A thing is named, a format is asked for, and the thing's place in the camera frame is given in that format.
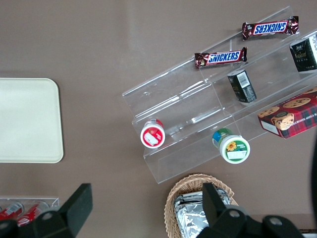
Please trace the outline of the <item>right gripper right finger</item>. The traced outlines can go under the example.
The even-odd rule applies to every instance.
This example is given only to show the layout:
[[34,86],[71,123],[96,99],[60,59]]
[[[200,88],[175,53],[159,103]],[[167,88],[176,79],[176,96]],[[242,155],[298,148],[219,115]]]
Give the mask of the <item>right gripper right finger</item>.
[[211,183],[203,184],[203,210],[209,225],[199,238],[261,238],[262,224],[253,220],[244,208],[225,205]]

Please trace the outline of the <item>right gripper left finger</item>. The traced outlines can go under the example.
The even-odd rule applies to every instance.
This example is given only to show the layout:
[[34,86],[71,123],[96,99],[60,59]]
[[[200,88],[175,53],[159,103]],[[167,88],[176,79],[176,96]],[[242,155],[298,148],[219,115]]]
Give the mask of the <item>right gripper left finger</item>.
[[20,238],[75,238],[93,208],[92,186],[81,184],[58,209],[42,213],[19,228]]

